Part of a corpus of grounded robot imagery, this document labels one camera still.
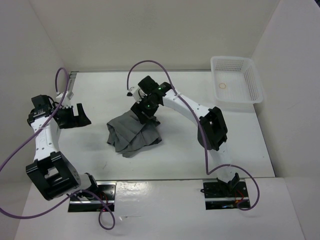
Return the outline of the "grey skirt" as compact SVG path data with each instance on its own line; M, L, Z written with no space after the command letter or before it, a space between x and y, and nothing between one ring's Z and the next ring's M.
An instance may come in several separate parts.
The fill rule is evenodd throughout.
M160 122L156 117L141 123L136 114L129 110L111 119L107 124L107 143L124 158L131 158L144 147L157 145L162 138L157 130Z

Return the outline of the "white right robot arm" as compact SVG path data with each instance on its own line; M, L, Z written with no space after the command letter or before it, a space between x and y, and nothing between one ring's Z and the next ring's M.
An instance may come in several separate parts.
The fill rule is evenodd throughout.
M209 108L198 104L178 92L172 82L158 84L149 75L137 86L128 86L127 96L134 98L135 103L131 110L142 124L155 117L160 105L178 112L194 123L197 127L197 140L204 148L207 175L220 168L216 166L213 170L209 170L209 155L219 165L229 165L226 163L228 128L220 108L216 106Z

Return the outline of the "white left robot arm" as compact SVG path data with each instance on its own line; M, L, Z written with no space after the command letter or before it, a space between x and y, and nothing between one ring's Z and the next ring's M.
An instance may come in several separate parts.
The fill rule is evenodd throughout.
M26 174L41 195L48 201L81 190L79 198L93 200L100 188L95 178L89 174L79 174L59 148L62 129L85 127L91 124L81 103L77 103L78 114L73 107L63 102L58 106L48 95L38 95L31 99L34 108L27 118L37 136L33 163L26 166Z

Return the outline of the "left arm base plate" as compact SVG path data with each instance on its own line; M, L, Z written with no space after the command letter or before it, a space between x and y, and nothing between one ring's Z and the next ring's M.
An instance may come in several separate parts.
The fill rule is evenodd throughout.
M116 196L116 183L115 182L98 182L98 190L95 193L105 204L108 205L109 209L114 212L115 210L115 196ZM87 193L84 196L82 193L78 193L76 196L70 198L68 204L69 213L95 213L106 212L107 210L103 207L101 202L94 198L92 195L89 196Z

